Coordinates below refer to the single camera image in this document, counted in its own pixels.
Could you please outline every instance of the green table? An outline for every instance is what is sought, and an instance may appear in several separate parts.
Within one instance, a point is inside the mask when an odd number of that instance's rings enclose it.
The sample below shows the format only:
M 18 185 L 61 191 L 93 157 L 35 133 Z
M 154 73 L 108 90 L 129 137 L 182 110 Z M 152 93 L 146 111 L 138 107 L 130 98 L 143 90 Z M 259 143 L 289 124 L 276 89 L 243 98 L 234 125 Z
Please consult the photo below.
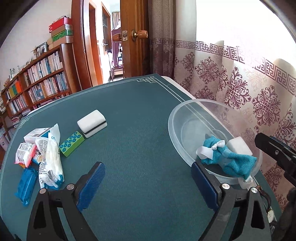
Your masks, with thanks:
M 26 240 L 31 202 L 15 197 L 22 168 L 14 164 L 23 136 L 35 128 L 59 124 L 61 142 L 78 130 L 77 121 L 98 109 L 108 126 L 86 139 L 69 157 L 61 155 L 64 188 L 87 173 L 96 161 L 106 176 L 83 215 L 100 241 L 196 241 L 213 216 L 188 166 L 173 147 L 168 117 L 179 103 L 191 99 L 173 81 L 159 75 L 128 78 L 93 87 L 57 100 L 22 119 L 5 155 L 0 176 L 0 215 L 11 233 Z M 261 186 L 272 196 L 261 173 Z M 60 216 L 69 240 L 74 240 Z

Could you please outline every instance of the watch face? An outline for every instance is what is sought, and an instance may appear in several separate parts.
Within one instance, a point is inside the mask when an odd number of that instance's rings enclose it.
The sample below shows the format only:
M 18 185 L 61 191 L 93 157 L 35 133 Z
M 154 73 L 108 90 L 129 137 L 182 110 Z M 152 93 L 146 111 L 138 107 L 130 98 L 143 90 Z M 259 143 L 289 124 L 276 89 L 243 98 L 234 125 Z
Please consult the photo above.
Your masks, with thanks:
M 274 219 L 274 211 L 270 209 L 267 213 L 268 222 L 271 223 Z

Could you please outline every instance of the picture frame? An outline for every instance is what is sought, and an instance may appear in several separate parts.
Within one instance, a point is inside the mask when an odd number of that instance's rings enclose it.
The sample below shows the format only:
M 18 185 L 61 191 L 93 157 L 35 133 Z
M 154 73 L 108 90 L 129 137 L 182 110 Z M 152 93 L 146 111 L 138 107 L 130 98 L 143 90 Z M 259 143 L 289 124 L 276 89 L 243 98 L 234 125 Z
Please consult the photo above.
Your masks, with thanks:
M 40 44 L 38 47 L 34 49 L 34 55 L 36 58 L 41 56 L 43 53 L 48 51 L 48 45 L 47 42 L 44 42 L 43 44 Z

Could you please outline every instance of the curtain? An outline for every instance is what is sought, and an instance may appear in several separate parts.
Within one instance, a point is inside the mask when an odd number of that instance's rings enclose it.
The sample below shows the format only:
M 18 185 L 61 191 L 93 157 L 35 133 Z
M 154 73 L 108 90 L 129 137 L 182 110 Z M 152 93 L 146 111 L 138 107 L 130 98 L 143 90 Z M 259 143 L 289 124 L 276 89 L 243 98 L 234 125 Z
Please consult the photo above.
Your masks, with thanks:
M 296 44 L 276 15 L 259 0 L 154 0 L 149 11 L 154 72 L 296 149 Z M 284 171 L 263 154 L 261 172 L 283 209 L 292 187 Z
M 120 12 L 112 13 L 112 29 L 115 29 L 120 22 Z
M 176 40 L 176 0 L 148 1 L 150 70 L 173 78 Z

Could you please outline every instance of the door knob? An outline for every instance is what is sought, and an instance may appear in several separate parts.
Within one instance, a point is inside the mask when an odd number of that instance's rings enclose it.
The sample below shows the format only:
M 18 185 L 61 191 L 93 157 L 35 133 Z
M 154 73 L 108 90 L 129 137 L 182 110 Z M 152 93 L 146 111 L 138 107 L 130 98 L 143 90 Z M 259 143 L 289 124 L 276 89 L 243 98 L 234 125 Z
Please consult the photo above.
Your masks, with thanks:
M 148 38 L 148 32 L 146 30 L 139 30 L 136 32 L 134 29 L 131 31 L 131 37 L 133 41 L 136 41 L 137 38 L 139 39 L 146 39 Z
M 112 36 L 113 42 L 121 42 L 121 39 L 122 39 L 121 34 L 115 34 Z

